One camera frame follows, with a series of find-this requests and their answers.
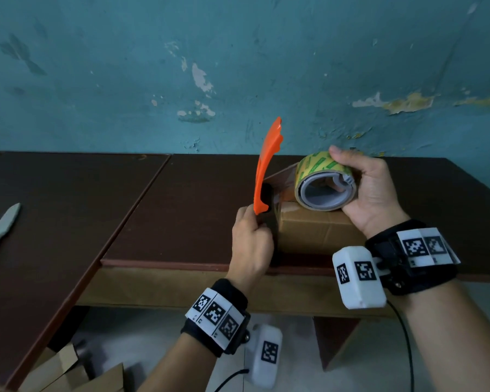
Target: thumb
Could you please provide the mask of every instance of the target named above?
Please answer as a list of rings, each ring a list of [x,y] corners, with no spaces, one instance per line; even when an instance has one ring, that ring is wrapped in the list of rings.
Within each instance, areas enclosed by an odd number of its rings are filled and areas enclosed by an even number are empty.
[[[341,150],[336,146],[330,146],[329,154],[334,161],[360,170],[364,174],[370,174],[371,172],[378,170],[381,162],[384,162],[379,158],[367,157],[357,151]]]

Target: floor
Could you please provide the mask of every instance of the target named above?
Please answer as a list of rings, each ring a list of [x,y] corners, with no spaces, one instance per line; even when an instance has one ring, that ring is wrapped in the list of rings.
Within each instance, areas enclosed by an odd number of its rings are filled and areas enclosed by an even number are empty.
[[[490,284],[469,283],[472,297],[490,317]],[[92,308],[73,337],[85,346],[92,368],[101,374],[120,362],[126,369],[126,391],[131,392],[175,342],[184,322],[183,311]],[[274,391],[360,392],[409,389],[405,339],[396,320],[367,322],[341,356],[336,368],[323,372],[309,317],[252,314],[251,324],[269,323],[283,332],[280,368]],[[428,374],[413,347],[416,391],[433,391]],[[233,372],[243,368],[244,349],[222,356],[210,379],[213,392]],[[237,376],[222,392],[253,392],[256,388]]]

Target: brown table top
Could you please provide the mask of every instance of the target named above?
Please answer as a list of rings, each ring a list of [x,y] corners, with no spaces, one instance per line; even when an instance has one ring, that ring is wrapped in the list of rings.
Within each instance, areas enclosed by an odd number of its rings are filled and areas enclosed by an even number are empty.
[[[302,156],[275,156],[269,173]],[[403,208],[436,226],[461,276],[490,281],[490,189],[445,158],[386,158]],[[105,256],[117,267],[226,271],[231,228],[252,202],[257,156],[173,155]],[[279,253],[271,273],[334,275],[330,256]]]
[[[0,387],[16,389],[167,155],[0,153]]]

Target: orange plastic tool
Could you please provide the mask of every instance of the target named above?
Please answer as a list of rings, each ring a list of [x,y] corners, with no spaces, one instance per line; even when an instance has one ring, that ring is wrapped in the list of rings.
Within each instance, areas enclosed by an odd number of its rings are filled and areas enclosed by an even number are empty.
[[[263,140],[260,159],[258,159],[258,167],[256,168],[256,186],[254,188],[254,213],[256,215],[268,210],[268,205],[261,201],[261,184],[263,183],[268,163],[271,161],[272,156],[280,150],[282,141],[281,117],[278,117],[268,130],[265,140]]]

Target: teal wall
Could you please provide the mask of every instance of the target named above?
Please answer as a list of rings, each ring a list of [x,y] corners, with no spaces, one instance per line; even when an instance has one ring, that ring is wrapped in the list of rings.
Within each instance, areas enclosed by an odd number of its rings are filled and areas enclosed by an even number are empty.
[[[284,154],[448,157],[490,187],[474,96],[490,0],[0,0],[0,150],[257,154],[280,115]]]

